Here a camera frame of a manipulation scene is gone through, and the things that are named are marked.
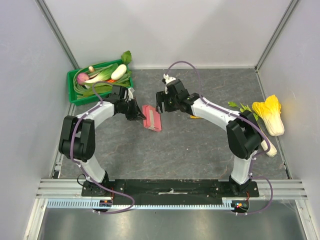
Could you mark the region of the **pink express box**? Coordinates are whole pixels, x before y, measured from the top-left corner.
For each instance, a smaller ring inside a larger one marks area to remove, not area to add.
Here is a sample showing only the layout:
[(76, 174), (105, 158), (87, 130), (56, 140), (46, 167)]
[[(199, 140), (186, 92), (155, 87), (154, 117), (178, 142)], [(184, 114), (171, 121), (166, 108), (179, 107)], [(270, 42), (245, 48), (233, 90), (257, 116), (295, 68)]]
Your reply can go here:
[(142, 113), (146, 117), (146, 119), (143, 120), (144, 128), (155, 131), (155, 132), (162, 131), (161, 116), (157, 112), (155, 107), (151, 105), (143, 105)]

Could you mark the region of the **yellow utility knife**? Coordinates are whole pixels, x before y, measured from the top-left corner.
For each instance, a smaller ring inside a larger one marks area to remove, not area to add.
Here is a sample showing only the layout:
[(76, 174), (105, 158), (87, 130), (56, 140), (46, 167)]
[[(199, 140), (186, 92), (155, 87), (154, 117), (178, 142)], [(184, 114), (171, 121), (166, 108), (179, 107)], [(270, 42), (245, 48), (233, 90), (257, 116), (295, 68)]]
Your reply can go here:
[(201, 119), (201, 117), (199, 117), (199, 116), (194, 116), (194, 115), (191, 115), (190, 118), (191, 118), (191, 119)]

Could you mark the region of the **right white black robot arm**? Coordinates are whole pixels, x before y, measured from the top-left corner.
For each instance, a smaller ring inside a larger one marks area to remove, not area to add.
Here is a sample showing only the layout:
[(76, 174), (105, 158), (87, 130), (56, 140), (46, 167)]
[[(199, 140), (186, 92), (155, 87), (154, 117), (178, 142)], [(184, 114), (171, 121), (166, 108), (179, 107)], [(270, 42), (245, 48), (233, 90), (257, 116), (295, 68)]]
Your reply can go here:
[(158, 113), (181, 111), (205, 119), (226, 131), (230, 151), (234, 155), (233, 170), (229, 177), (229, 191), (242, 196), (251, 183), (252, 160), (262, 142), (262, 132), (252, 112), (229, 110), (208, 101), (198, 93), (190, 94), (181, 80), (163, 76), (165, 90), (156, 93)]

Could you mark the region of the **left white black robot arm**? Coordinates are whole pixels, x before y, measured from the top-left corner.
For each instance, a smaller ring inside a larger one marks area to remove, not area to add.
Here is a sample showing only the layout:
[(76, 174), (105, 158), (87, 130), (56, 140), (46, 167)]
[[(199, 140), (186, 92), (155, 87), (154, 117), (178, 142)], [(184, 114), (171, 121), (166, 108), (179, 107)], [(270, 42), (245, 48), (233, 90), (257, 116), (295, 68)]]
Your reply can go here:
[(105, 98), (98, 96), (98, 103), (86, 112), (63, 119), (58, 150), (75, 163), (92, 185), (92, 191), (99, 197), (106, 196), (110, 189), (108, 173), (95, 157), (96, 128), (116, 114), (125, 115), (128, 121), (145, 120), (138, 106), (134, 89), (113, 85)]

